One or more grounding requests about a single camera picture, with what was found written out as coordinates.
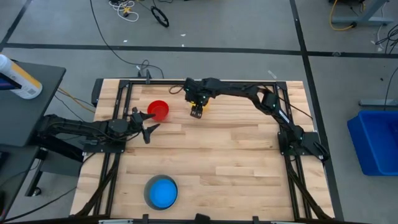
wooden plank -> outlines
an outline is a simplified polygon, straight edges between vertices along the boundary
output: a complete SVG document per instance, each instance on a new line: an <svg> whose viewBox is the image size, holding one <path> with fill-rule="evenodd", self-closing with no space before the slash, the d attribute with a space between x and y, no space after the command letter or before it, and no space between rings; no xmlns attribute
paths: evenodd
<svg viewBox="0 0 398 224"><path fill-rule="evenodd" d="M95 120L112 117L118 83L104 80ZM287 86L291 104L309 114L303 83L287 82ZM131 108L136 106L146 112L151 101L164 100L170 113L153 133L150 144L145 144L141 136L127 143L111 216L140 218L148 213L150 218L193 219L196 213L203 213L214 220L251 220L252 216L293 220L284 159L276 136L278 124L249 100L232 96L211 99L202 119L192 118L184 92L171 95L169 87L133 86ZM294 108L292 114L295 123L313 131L311 118ZM154 123L148 121L146 126ZM72 214L95 191L102 159L103 155L97 154L82 168ZM309 192L333 216L321 162L314 157L302 157L302 162ZM156 174L167 174L178 184L178 200L164 211L152 210L144 201L144 186Z"/></svg>

red cup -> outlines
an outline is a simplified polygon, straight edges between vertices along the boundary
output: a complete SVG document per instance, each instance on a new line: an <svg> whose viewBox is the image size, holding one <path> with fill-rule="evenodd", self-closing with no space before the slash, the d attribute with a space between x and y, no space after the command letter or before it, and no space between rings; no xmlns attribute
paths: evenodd
<svg viewBox="0 0 398 224"><path fill-rule="evenodd" d="M169 113L169 106L162 100L156 100L150 103L147 110L148 114L156 114L152 119L163 121Z"/></svg>

white tag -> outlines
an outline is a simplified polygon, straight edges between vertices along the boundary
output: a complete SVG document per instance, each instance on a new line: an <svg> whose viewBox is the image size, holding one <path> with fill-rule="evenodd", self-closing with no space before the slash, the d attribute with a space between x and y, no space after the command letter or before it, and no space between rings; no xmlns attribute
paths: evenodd
<svg viewBox="0 0 398 224"><path fill-rule="evenodd" d="M278 79L278 78L276 77L276 75L275 75L272 71L268 70L268 73L269 73L275 80Z"/></svg>
<svg viewBox="0 0 398 224"><path fill-rule="evenodd" d="M283 117L283 119L284 119L288 124L290 123L289 119L287 119L287 117L286 117L286 115L285 115L285 113L284 113L283 111L279 111L279 114Z"/></svg>

white bottle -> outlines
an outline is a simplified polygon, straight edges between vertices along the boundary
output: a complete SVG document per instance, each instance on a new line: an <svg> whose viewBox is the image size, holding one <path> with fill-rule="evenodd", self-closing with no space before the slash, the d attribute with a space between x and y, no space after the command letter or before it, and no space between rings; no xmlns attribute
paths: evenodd
<svg viewBox="0 0 398 224"><path fill-rule="evenodd" d="M2 54L0 54L0 72L21 85L21 89L10 91L23 99L33 99L43 90L43 86L39 81Z"/></svg>

white cable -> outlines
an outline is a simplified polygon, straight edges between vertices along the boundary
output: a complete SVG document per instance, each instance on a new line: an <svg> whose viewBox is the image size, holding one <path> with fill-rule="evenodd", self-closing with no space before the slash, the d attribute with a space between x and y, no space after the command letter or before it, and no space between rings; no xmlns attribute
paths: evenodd
<svg viewBox="0 0 398 224"><path fill-rule="evenodd" d="M386 4L387 4L387 2L384 3L383 7L381 7L381 17L382 17L382 18L384 17L384 6L386 6ZM377 31L377 42L380 41L380 30L381 30L381 27L382 27L382 26L383 26L383 24L380 25L379 30ZM383 45L382 45L381 43L379 44L379 46L380 46L381 49L384 50L384 47L383 47Z"/></svg>
<svg viewBox="0 0 398 224"><path fill-rule="evenodd" d="M129 21L129 22L137 22L138 21L139 14L136 12L132 12L132 11L127 12L128 14L135 14L137 16L137 19L134 19L134 20L127 19L124 16L120 15L120 12L124 11L124 9L121 9L121 7L123 7L123 8L128 7L131 10L132 7L135 5L134 1L124 1L124 2L117 3L117 4L112 4L111 1L109 1L109 5L112 6L112 8L116 11L118 16L120 18L124 19L125 21Z"/></svg>

